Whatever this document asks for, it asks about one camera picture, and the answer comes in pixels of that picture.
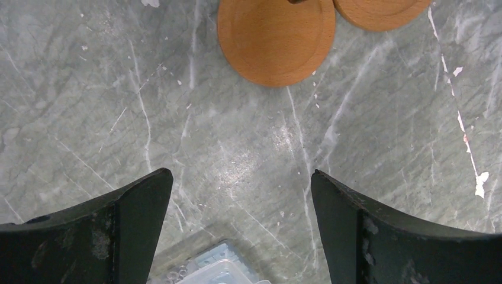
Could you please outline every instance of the wooden board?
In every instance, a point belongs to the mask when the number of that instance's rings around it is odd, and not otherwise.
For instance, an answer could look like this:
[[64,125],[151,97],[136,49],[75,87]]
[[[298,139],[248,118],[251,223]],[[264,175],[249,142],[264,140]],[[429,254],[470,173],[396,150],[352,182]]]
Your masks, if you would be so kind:
[[251,82],[288,86],[309,77],[330,51],[332,0],[221,0],[217,29],[230,65]]
[[418,17],[430,0],[333,0],[338,12],[353,25],[369,31],[402,27]]

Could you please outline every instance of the plastic container lid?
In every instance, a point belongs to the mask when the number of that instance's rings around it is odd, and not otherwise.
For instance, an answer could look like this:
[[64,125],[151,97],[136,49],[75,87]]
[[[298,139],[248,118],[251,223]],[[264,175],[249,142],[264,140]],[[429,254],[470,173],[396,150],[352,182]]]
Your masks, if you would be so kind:
[[[259,284],[270,284],[267,280]],[[230,260],[224,259],[197,270],[178,284],[253,284]]]

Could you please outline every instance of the gray marble surface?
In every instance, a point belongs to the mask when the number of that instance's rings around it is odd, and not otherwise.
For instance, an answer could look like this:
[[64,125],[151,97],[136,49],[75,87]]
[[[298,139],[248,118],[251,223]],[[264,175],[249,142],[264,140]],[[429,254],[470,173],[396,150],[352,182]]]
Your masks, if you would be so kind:
[[167,167],[153,274],[227,238],[273,283],[329,283],[317,168],[408,214],[502,232],[502,2],[436,1],[387,33],[338,15],[316,73],[276,89],[227,64],[217,0],[158,4],[0,2],[0,223]]

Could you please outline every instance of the gray table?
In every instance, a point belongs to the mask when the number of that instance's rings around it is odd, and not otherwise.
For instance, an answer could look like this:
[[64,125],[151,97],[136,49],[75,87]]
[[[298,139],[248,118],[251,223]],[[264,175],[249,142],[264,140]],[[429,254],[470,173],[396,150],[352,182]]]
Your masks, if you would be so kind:
[[227,64],[216,0],[0,7],[0,222],[167,167],[152,273],[228,238],[273,283],[329,283],[317,168],[408,214],[502,232],[500,1],[436,1],[387,33],[338,15],[316,73],[276,89]]

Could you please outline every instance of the white paint chip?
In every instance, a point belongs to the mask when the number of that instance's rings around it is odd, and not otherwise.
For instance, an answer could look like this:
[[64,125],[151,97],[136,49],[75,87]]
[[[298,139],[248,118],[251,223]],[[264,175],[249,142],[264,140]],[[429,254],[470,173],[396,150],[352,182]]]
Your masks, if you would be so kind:
[[460,72],[462,72],[463,69],[464,69],[463,67],[457,67],[455,71],[453,71],[453,75],[457,77],[460,74]]
[[158,8],[160,6],[159,0],[141,0],[143,5],[150,5],[153,8]]
[[490,173],[484,172],[476,177],[476,192],[474,193],[474,195],[480,196],[482,199],[485,198],[485,189],[483,188],[483,185],[488,180],[489,176]]

